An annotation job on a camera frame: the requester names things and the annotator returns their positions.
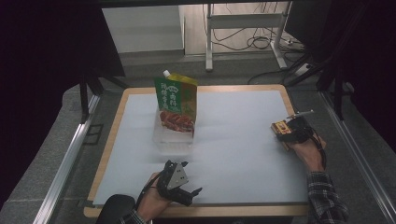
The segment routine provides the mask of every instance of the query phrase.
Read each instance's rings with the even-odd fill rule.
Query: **hand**
[[[157,174],[158,173],[152,174],[149,181],[153,179]],[[158,190],[156,189],[157,182],[158,179],[156,179],[151,185],[153,188],[149,188],[148,191],[146,191],[145,195],[142,198],[142,201],[139,204],[139,207],[137,208],[137,214],[141,216],[146,222],[157,217],[160,213],[163,212],[163,210],[168,207],[169,203],[171,202],[161,197],[161,195],[158,193]]]
[[[324,149],[326,147],[326,142],[318,135],[315,135],[315,138],[319,140]],[[287,143],[287,145],[294,149],[297,156],[303,161],[309,172],[324,171],[320,152],[312,139],[308,139],[303,143]]]

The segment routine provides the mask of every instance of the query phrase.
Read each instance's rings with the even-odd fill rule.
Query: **person's left hand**
[[[148,182],[153,179],[158,173],[151,175]],[[142,201],[137,208],[137,214],[141,216],[146,222],[154,219],[165,210],[171,201],[161,197],[157,190],[158,179],[154,181],[151,188],[143,195]]]

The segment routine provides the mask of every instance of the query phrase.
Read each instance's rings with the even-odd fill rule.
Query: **sleeve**
[[[318,223],[347,221],[349,217],[347,206],[340,201],[328,174],[312,172],[308,175],[308,198],[313,217]]]
[[[130,214],[120,218],[117,224],[146,224],[146,222],[133,210]]]

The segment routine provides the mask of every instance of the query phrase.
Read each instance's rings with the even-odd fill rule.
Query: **table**
[[[236,91],[278,91],[282,97],[283,103],[289,115],[293,114],[293,109],[286,90],[281,85],[257,85],[257,86],[203,86],[198,88],[198,92],[236,92]],[[95,179],[92,183],[91,192],[88,201],[94,201],[98,192],[101,181],[104,178],[107,163],[110,160],[112,149],[116,142],[117,132],[119,130],[126,103],[130,94],[151,94],[153,88],[131,88],[125,90],[122,95],[117,115],[114,119],[110,135],[106,142],[100,165],[98,167]],[[100,207],[85,207],[84,215],[86,217],[98,217]],[[268,204],[243,204],[237,206],[228,205],[210,205],[210,206],[170,206],[166,209],[162,217],[256,217],[256,216],[304,216],[307,213],[306,203],[268,203]]]

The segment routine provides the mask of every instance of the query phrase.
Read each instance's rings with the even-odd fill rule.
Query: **gray carpet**
[[[216,56],[214,71],[211,73],[205,71],[203,57],[183,58],[174,62],[170,59],[143,61],[134,64],[123,59],[126,77],[120,79],[133,87],[150,87],[153,86],[152,79],[161,77],[163,70],[167,69],[195,77],[203,86],[245,85],[255,75],[278,70],[276,60],[270,53],[253,56]],[[282,81],[284,75],[283,73],[262,75],[250,80],[250,84],[277,84]],[[348,223],[388,223],[315,90],[316,79],[317,76],[313,76],[296,87],[289,88],[290,99],[296,111],[309,109],[316,111],[306,118],[328,143],[328,172],[339,195],[349,206]],[[94,143],[94,137],[86,137],[86,144],[78,154],[49,223],[95,222],[92,218],[84,217],[83,206],[122,95],[120,87],[104,79],[101,81],[105,92],[92,121],[93,128],[103,127],[101,137],[97,143]],[[343,111],[346,123],[361,146],[362,153],[395,201],[396,176],[392,173],[396,166],[395,154],[364,120],[347,96],[344,97]],[[63,108],[35,160],[5,203],[0,213],[0,223],[33,222],[77,129],[80,112],[79,87],[76,86],[64,93]],[[293,223],[304,222],[305,217],[297,217],[293,220]]]

